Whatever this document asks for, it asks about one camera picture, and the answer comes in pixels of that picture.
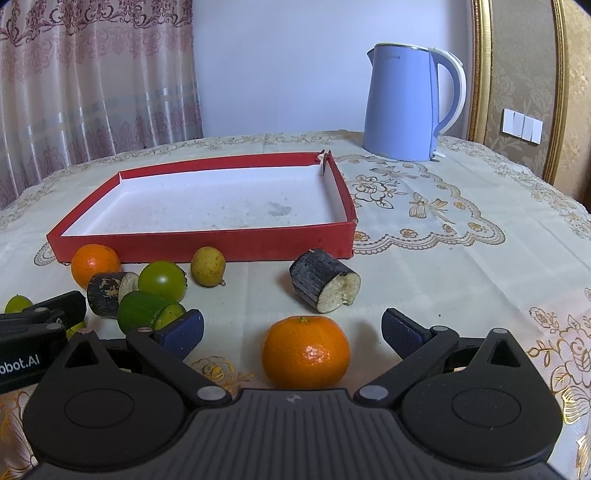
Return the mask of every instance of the gold molding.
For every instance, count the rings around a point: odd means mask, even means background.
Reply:
[[[484,144],[492,89],[491,0],[472,0],[472,100],[467,139]]]
[[[550,132],[550,148],[544,165],[542,178],[554,184],[558,170],[558,158],[564,140],[566,110],[569,104],[569,48],[566,38],[563,0],[552,0],[556,30],[556,98],[554,100],[554,122]]]

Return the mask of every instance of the light switch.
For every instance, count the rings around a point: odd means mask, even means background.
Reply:
[[[532,133],[534,132],[534,122],[535,122],[535,119],[530,116],[526,116],[525,119],[523,120],[523,131],[521,133],[521,138],[523,140],[527,140],[528,142],[531,142],[531,136],[532,136]]]
[[[542,127],[544,124],[541,120],[534,119],[534,129],[531,133],[531,141],[535,144],[540,144],[542,142]]]
[[[521,138],[524,120],[525,115],[523,113],[515,112],[515,115],[513,115],[513,135],[516,137]]]
[[[503,133],[513,135],[513,116],[515,112],[505,108],[503,110]]]

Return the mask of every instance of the cardboard tray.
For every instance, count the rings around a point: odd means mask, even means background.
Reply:
[[[204,158],[120,171],[47,235],[59,262],[86,244],[123,263],[294,260],[310,248],[353,255],[357,217],[331,152]]]

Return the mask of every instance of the triangular hole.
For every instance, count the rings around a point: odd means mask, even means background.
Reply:
[[[97,359],[90,344],[88,342],[80,342],[66,362],[66,368],[88,367],[89,365],[97,365],[98,363],[99,359]]]
[[[493,365],[503,365],[505,367],[520,367],[521,364],[517,357],[511,351],[511,348],[506,341],[500,340],[496,343],[495,349],[491,355],[491,361]]]

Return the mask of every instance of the white wall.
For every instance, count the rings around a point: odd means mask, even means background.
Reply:
[[[449,50],[470,106],[470,0],[195,0],[194,45],[205,136],[363,131],[378,42]],[[441,74],[441,116],[452,96]],[[465,136],[466,115],[448,131]]]

